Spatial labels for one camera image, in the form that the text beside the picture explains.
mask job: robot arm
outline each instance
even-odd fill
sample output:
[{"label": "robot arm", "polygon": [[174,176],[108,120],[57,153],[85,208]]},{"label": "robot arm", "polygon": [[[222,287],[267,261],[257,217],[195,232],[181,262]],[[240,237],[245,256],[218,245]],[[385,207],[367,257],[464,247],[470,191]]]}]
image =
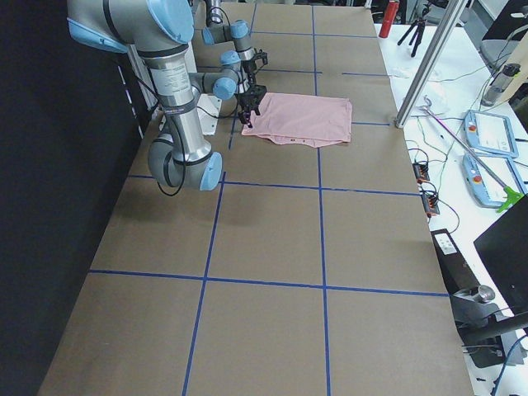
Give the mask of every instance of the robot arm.
[{"label": "robot arm", "polygon": [[[218,25],[216,6],[210,7],[210,19]],[[99,50],[126,53],[126,45],[134,44],[150,69],[167,117],[166,128],[148,153],[148,166],[158,183],[178,190],[182,186],[213,190],[222,173],[222,158],[203,137],[196,103],[202,92],[220,99],[243,95],[244,84],[251,83],[242,72],[246,67],[240,67],[240,53],[224,54],[219,73],[190,75],[184,56],[194,21],[186,0],[68,0],[68,24],[76,41]],[[247,62],[249,53],[243,55]],[[247,100],[239,101],[247,111]]]},{"label": "robot arm", "polygon": [[255,77],[257,61],[260,60],[262,65],[266,65],[267,53],[262,50],[256,51],[252,47],[249,26],[245,21],[235,21],[230,26],[216,25],[206,27],[202,31],[202,38],[206,45],[214,45],[227,41],[234,43],[234,48],[242,65],[240,68],[241,80],[238,85],[237,95],[238,104],[241,109],[238,113],[238,118],[243,124],[248,124],[251,128],[250,115],[252,111],[255,111],[258,116],[260,115],[258,105],[264,95],[266,95],[266,87],[257,85]]}]

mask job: folded pink shirt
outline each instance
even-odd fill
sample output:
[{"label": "folded pink shirt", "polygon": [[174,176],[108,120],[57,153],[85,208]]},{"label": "folded pink shirt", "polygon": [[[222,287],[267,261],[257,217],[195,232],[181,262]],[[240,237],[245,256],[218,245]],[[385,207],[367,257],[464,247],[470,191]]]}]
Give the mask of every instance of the folded pink shirt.
[{"label": "folded pink shirt", "polygon": [[268,92],[259,109],[261,115],[251,114],[253,128],[245,125],[242,134],[315,148],[351,140],[348,99]]}]

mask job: black stand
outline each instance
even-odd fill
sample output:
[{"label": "black stand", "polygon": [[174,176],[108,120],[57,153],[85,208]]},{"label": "black stand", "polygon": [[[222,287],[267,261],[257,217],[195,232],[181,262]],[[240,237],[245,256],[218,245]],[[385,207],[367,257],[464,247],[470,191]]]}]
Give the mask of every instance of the black stand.
[{"label": "black stand", "polygon": [[431,3],[429,2],[426,5],[426,7],[423,9],[422,16],[414,20],[414,22],[410,25],[408,30],[403,35],[403,37],[398,41],[398,45],[401,45],[403,41],[405,40],[405,38],[409,35],[409,33],[411,33],[411,31],[413,31],[415,27],[417,28],[414,34],[412,35],[411,41],[409,42],[409,45],[413,45],[414,43],[414,48],[412,48],[412,53],[411,53],[412,58],[414,58],[414,56],[416,55],[418,46],[422,43],[423,31],[426,29],[426,21],[427,21],[425,16],[431,10],[430,6],[431,6]]}]

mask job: computer monitor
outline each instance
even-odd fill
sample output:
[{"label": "computer monitor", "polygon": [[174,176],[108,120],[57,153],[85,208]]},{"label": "computer monitor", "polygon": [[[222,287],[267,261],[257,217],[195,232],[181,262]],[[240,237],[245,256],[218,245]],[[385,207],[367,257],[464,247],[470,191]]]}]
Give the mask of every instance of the computer monitor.
[{"label": "computer monitor", "polygon": [[511,311],[528,311],[528,196],[484,231],[474,246]]}]

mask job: blue tape line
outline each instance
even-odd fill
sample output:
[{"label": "blue tape line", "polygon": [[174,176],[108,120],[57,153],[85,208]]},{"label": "blue tape line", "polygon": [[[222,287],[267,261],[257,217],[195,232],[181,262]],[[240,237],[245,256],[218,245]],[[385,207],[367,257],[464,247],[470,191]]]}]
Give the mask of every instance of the blue tape line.
[{"label": "blue tape line", "polygon": [[233,137],[234,137],[234,126],[237,124],[238,117],[233,118],[233,123],[231,124],[231,132],[229,132],[229,142],[228,142],[228,150],[230,150],[233,147]]},{"label": "blue tape line", "polygon": [[[153,179],[152,176],[145,175],[129,175],[131,178],[139,179]],[[323,190],[323,191],[337,191],[337,192],[359,192],[361,194],[385,194],[388,196],[420,196],[417,192],[401,192],[401,191],[377,191],[377,190],[362,190],[357,188],[340,188],[340,187],[316,187],[316,186],[295,186],[289,184],[266,184],[266,183],[251,183],[249,181],[225,181],[221,180],[219,184],[228,184],[231,186],[252,186],[252,187],[273,187],[273,188],[290,188],[295,190]]]},{"label": "blue tape line", "polygon": [[321,187],[323,191],[338,191],[338,192],[359,192],[362,194],[385,194],[387,196],[421,196],[418,192],[401,192],[401,191],[377,191],[377,190],[360,190],[356,188],[332,188]]},{"label": "blue tape line", "polygon": [[389,122],[361,122],[361,121],[352,121],[352,125],[390,126],[390,123],[389,123]]},{"label": "blue tape line", "polygon": [[154,179],[154,176],[150,175],[129,175],[128,177],[133,179]]},{"label": "blue tape line", "polygon": [[388,74],[378,74],[378,73],[342,73],[343,76],[372,76],[372,77],[388,77]]},{"label": "blue tape line", "polygon": [[313,72],[312,70],[282,70],[282,69],[279,69],[279,68],[262,68],[260,72],[309,73],[309,74],[317,73],[317,74],[323,74],[323,72]]},{"label": "blue tape line", "polygon": [[447,293],[436,293],[431,291],[411,291],[411,290],[390,290],[390,289],[370,289],[363,287],[347,286],[327,286],[328,290],[359,291],[362,293],[377,293],[382,295],[422,295],[427,297],[449,297]]},{"label": "blue tape line", "polygon": [[241,285],[263,285],[263,286],[281,286],[281,287],[295,287],[301,289],[322,289],[322,285],[311,285],[308,283],[289,283],[289,282],[275,282],[272,280],[251,280],[251,279],[232,279],[232,278],[219,278],[209,277],[209,282],[221,282],[221,283],[236,283]]},{"label": "blue tape line", "polygon": [[[225,172],[222,176],[222,182],[225,181]],[[207,284],[207,275],[209,274],[209,266],[211,263],[211,256],[213,253],[213,246],[215,245],[216,227],[218,226],[218,218],[220,213],[220,206],[222,205],[222,195],[224,193],[224,184],[220,185],[220,193],[218,194],[218,202],[216,203],[216,213],[214,214],[213,229],[211,231],[211,239],[209,243],[209,251],[207,252],[207,263],[205,264],[204,278],[201,283],[200,300],[198,302],[198,309],[196,310],[196,320],[194,330],[192,331],[191,349],[189,350],[189,359],[187,361],[187,368],[185,373],[185,381],[183,383],[183,390],[181,396],[186,396],[187,388],[189,386],[189,379],[191,377],[192,358],[195,353],[196,337],[198,335],[198,327],[200,325],[201,309],[204,303],[205,285]]]},{"label": "blue tape line", "polygon": [[312,33],[287,33],[282,31],[254,31],[259,35],[313,35]]},{"label": "blue tape line", "polygon": [[377,39],[375,35],[333,35],[333,34],[324,34],[324,33],[289,33],[286,31],[254,31],[259,35],[316,35],[317,37],[348,37],[351,39]]},{"label": "blue tape line", "polygon": [[293,188],[299,190],[318,190],[318,187],[311,186],[289,186],[287,184],[262,184],[262,183],[249,183],[244,181],[225,181],[225,184],[233,186],[254,186],[254,187],[275,187],[275,188]]},{"label": "blue tape line", "polygon": [[[196,66],[198,69],[201,69],[201,68],[215,68],[215,69],[219,69],[218,66]],[[262,73],[262,72],[277,72],[277,73],[313,73],[314,71],[312,70],[287,70],[287,69],[282,69],[282,68],[261,68],[259,73]]]},{"label": "blue tape line", "polygon": [[137,271],[116,271],[116,270],[89,270],[90,274],[125,275],[125,276],[146,276],[148,278],[171,278],[184,279],[186,281],[202,281],[202,276],[160,274],[157,272],[137,272]]},{"label": "blue tape line", "polygon": [[323,188],[321,172],[321,150],[317,149],[318,183],[319,183],[319,228],[321,233],[321,272],[323,274],[323,321],[324,321],[324,351],[327,373],[327,396],[332,394],[332,383],[330,377],[330,342],[328,335],[328,296],[327,296],[327,264],[324,241],[324,210],[323,210]]},{"label": "blue tape line", "polygon": [[317,96],[318,95],[318,90],[317,90],[317,48],[315,46],[314,6],[312,6],[312,8],[311,8],[311,12],[312,12],[312,42],[313,42],[313,89],[314,89],[315,96]]},{"label": "blue tape line", "polygon": [[350,39],[377,39],[378,36],[376,35],[333,35],[333,34],[324,34],[320,33],[318,34],[323,37],[348,37]]},{"label": "blue tape line", "polygon": [[182,279],[184,281],[208,281],[208,282],[234,283],[234,284],[243,284],[243,285],[281,286],[281,287],[320,289],[320,290],[327,289],[327,290],[391,294],[391,295],[425,295],[425,296],[431,296],[431,297],[448,297],[449,296],[448,294],[445,294],[445,293],[435,293],[435,292],[426,292],[426,291],[369,289],[369,288],[362,288],[362,287],[332,286],[332,285],[327,285],[325,288],[323,285],[311,285],[309,283],[289,283],[289,282],[278,282],[278,281],[272,281],[272,280],[251,280],[251,279],[236,279],[236,278],[221,278],[221,277],[204,278],[203,276],[163,274],[159,272],[89,270],[88,273],[103,274],[103,275],[121,275],[121,276],[145,276],[148,278],[169,278],[169,279]]},{"label": "blue tape line", "polygon": [[253,16],[251,18],[251,26],[249,26],[249,34],[253,32],[253,24],[255,23],[255,16],[257,14],[257,3],[255,2],[255,8],[253,8]]}]

